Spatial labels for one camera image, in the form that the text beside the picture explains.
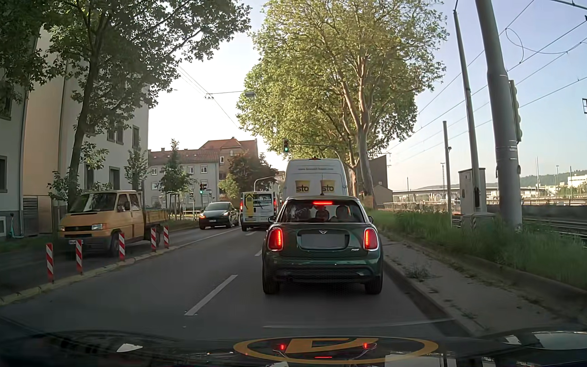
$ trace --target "grass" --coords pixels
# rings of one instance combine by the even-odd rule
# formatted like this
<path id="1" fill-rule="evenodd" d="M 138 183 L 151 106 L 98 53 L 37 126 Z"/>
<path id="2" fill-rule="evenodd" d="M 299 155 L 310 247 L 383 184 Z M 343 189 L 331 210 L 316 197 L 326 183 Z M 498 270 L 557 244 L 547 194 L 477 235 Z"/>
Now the grass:
<path id="1" fill-rule="evenodd" d="M 48 242 L 52 242 L 52 238 L 52 236 L 7 238 L 5 241 L 0 241 L 0 254 L 34 247 L 42 248 Z"/>
<path id="2" fill-rule="evenodd" d="M 446 213 L 373 211 L 379 229 L 415 237 L 456 254 L 468 254 L 587 290 L 587 242 L 527 227 L 515 232 L 499 220 L 475 231 L 449 225 Z"/>

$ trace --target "brake light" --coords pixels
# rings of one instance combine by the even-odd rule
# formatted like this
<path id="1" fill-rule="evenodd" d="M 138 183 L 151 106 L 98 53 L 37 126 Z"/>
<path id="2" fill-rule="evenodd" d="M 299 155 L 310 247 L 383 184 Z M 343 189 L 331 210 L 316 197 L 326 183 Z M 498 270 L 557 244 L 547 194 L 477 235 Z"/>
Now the brake light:
<path id="1" fill-rule="evenodd" d="M 269 233 L 268 247 L 271 251 L 280 251 L 284 246 L 284 239 L 282 238 L 282 230 L 275 228 Z"/>
<path id="2" fill-rule="evenodd" d="M 364 249 L 374 251 L 378 248 L 377 234 L 372 228 L 366 228 L 364 231 Z"/>

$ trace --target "dark tesla car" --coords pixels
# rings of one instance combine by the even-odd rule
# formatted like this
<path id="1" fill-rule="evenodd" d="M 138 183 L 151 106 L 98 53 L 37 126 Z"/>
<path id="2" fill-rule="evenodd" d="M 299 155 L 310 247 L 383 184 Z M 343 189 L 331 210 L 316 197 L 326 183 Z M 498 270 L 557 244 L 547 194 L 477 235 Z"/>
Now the dark tesla car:
<path id="1" fill-rule="evenodd" d="M 262 287 L 277 293 L 283 282 L 362 283 L 381 292 L 383 254 L 377 228 L 351 196 L 289 198 L 269 218 L 262 248 Z"/>
<path id="2" fill-rule="evenodd" d="M 198 215 L 198 226 L 200 229 L 222 226 L 232 228 L 234 225 L 239 225 L 239 210 L 235 209 L 232 203 L 227 201 L 210 203 Z"/>

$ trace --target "asphalt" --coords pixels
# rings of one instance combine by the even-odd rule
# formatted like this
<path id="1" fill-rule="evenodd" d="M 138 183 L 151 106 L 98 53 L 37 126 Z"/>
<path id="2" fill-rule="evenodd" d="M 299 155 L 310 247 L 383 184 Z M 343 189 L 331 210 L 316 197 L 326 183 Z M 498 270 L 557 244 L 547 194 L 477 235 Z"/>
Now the asphalt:
<path id="1" fill-rule="evenodd" d="M 115 330 L 170 338 L 443 335 L 388 276 L 362 285 L 286 285 L 262 292 L 263 231 L 187 230 L 189 246 L 0 307 L 0 339 L 36 332 Z"/>

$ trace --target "white van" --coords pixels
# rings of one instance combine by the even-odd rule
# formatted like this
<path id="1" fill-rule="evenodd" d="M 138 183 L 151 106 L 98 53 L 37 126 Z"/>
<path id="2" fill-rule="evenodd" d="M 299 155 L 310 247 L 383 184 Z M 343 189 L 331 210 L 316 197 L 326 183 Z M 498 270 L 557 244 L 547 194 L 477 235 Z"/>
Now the white van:
<path id="1" fill-rule="evenodd" d="M 239 221 L 241 230 L 268 227 L 269 217 L 278 213 L 280 198 L 274 191 L 250 191 L 241 194 Z"/>
<path id="2" fill-rule="evenodd" d="M 310 195 L 348 196 L 348 180 L 338 159 L 292 159 L 284 174 L 284 198 Z"/>

